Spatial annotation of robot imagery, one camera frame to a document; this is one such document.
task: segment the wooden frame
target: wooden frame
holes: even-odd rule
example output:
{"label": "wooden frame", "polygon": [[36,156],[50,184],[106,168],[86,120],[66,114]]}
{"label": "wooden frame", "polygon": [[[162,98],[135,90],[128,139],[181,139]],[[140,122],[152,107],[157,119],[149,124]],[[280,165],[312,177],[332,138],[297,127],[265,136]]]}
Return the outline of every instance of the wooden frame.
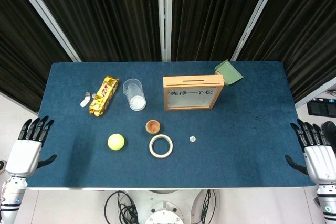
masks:
{"label": "wooden frame", "polygon": [[[164,100],[164,110],[198,110],[198,109],[212,109],[214,106],[222,88],[224,86],[223,76],[220,74],[207,75],[207,76],[171,76],[163,77],[163,100]],[[180,95],[183,92],[188,94],[186,91],[181,90],[190,90],[190,89],[211,89],[208,90],[211,92],[209,97],[209,104],[205,106],[195,105],[195,106],[172,106],[169,107],[169,91],[174,90],[171,93],[177,93],[176,90],[179,90]],[[204,93],[204,91],[190,92],[190,93]],[[181,99],[187,101],[187,96],[180,96]]]}

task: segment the green dustpan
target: green dustpan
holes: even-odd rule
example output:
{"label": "green dustpan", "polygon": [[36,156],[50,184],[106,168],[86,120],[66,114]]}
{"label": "green dustpan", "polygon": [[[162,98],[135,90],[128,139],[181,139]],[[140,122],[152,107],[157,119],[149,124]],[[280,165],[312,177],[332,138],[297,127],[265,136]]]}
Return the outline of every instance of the green dustpan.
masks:
{"label": "green dustpan", "polygon": [[231,85],[244,78],[244,76],[242,76],[237,69],[228,62],[228,60],[225,60],[215,67],[215,74],[221,74],[226,85]]}

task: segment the tape roll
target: tape roll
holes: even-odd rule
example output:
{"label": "tape roll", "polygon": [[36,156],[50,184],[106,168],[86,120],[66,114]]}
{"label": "tape roll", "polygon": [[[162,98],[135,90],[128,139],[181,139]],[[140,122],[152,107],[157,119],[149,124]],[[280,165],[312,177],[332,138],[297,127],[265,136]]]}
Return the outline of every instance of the tape roll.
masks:
{"label": "tape roll", "polygon": [[[153,144],[154,142],[159,139],[159,138],[163,138],[163,139],[166,139],[167,142],[169,143],[169,150],[165,153],[165,154],[158,154],[156,153],[154,150],[153,150]],[[157,157],[157,158],[165,158],[165,157],[168,157],[171,152],[173,151],[173,141],[170,139],[170,137],[166,136],[166,135],[163,135],[163,134],[160,134],[160,135],[156,135],[155,137],[153,137],[151,139],[151,141],[149,142],[149,151],[152,153],[152,155],[154,157]]]}

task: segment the gold snack wrapper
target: gold snack wrapper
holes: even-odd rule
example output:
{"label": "gold snack wrapper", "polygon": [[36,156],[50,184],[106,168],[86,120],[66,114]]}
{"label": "gold snack wrapper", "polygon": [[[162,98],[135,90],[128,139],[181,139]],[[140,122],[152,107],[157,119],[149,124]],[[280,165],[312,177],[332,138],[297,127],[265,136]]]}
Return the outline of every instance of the gold snack wrapper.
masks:
{"label": "gold snack wrapper", "polygon": [[103,115],[117,89],[119,79],[106,76],[96,96],[89,106],[89,113],[95,116]]}

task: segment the wooden box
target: wooden box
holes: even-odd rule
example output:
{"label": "wooden box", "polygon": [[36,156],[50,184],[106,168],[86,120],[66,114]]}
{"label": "wooden box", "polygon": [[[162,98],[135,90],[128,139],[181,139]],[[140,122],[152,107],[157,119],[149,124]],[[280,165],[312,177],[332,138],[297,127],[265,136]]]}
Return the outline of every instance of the wooden box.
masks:
{"label": "wooden box", "polygon": [[220,74],[163,77],[164,109],[212,109],[223,86]]}

